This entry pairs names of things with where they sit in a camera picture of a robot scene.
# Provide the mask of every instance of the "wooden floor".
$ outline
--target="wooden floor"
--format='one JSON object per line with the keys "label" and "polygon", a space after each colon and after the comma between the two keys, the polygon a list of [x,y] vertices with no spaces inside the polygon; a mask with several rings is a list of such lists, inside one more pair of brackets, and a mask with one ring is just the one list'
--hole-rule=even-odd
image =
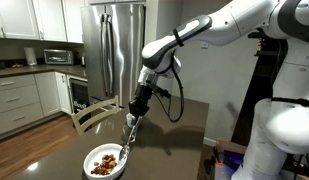
{"label": "wooden floor", "polygon": [[0,179],[9,179],[78,137],[68,115],[0,143]]}

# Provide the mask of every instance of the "refrigerator handle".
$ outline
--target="refrigerator handle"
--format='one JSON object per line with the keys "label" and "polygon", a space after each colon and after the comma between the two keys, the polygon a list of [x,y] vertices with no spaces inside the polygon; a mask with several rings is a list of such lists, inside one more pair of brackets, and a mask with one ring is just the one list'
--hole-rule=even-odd
{"label": "refrigerator handle", "polygon": [[103,80],[104,80],[104,87],[105,87],[105,95],[108,97],[108,73],[107,73],[107,41],[106,41],[106,34],[107,34],[107,27],[106,27],[106,20],[107,14],[102,14],[101,16],[101,27],[102,28],[102,68],[103,68]]}
{"label": "refrigerator handle", "polygon": [[113,94],[113,65],[114,65],[114,44],[113,44],[113,30],[112,30],[112,23],[111,23],[111,16],[108,16],[107,19],[107,37],[108,37],[108,69],[109,69],[109,78],[110,78],[110,84],[109,84],[109,88],[110,88],[110,94]]}

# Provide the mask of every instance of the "white bowl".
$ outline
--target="white bowl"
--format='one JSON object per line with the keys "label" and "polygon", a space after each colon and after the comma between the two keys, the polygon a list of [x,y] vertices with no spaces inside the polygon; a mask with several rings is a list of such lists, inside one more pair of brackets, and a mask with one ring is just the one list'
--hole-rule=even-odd
{"label": "white bowl", "polygon": [[[123,171],[126,165],[126,158],[119,161],[119,154],[123,147],[118,144],[103,144],[93,149],[84,160],[84,171],[90,180],[111,180],[117,178]],[[107,154],[113,154],[117,165],[109,175],[92,174],[91,171],[95,169],[94,162],[102,163],[102,157]]]}

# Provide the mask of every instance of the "white cabinet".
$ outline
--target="white cabinet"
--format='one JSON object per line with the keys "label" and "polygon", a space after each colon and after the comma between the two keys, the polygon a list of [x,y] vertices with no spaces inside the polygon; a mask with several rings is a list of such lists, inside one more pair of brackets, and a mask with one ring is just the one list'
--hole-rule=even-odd
{"label": "white cabinet", "polygon": [[58,96],[60,99],[61,110],[67,114],[72,114],[72,106],[69,96],[69,89],[66,80],[66,75],[55,72]]}
{"label": "white cabinet", "polygon": [[43,118],[34,76],[0,78],[0,134]]}
{"label": "white cabinet", "polygon": [[35,81],[41,100],[44,117],[60,111],[60,101],[55,81],[55,73],[35,74]]}
{"label": "white cabinet", "polygon": [[0,113],[0,134],[43,118],[39,102]]}
{"label": "white cabinet", "polygon": [[66,42],[62,0],[33,0],[41,40]]}
{"label": "white cabinet", "polygon": [[0,0],[0,37],[39,39],[32,0]]}
{"label": "white cabinet", "polygon": [[83,43],[81,7],[84,7],[84,0],[62,0],[64,18],[66,24],[67,41]]}

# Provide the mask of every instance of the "dark countertop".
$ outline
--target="dark countertop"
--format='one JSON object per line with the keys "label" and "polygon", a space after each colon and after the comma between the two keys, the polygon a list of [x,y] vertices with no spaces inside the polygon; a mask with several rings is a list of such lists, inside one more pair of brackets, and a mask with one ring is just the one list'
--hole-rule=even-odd
{"label": "dark countertop", "polygon": [[0,78],[52,71],[86,78],[86,69],[81,67],[81,65],[36,65],[24,66],[20,68],[5,68],[3,70],[0,70]]}
{"label": "dark countertop", "polygon": [[[172,100],[172,117],[179,112],[179,98]],[[182,119],[171,123],[153,96],[150,110],[142,119],[136,141],[131,144],[121,180],[197,179],[208,104],[185,100]],[[35,170],[24,170],[14,179],[87,179],[83,162],[95,147],[106,143],[123,144],[122,128],[128,108],[84,133],[72,144],[45,157]]]}

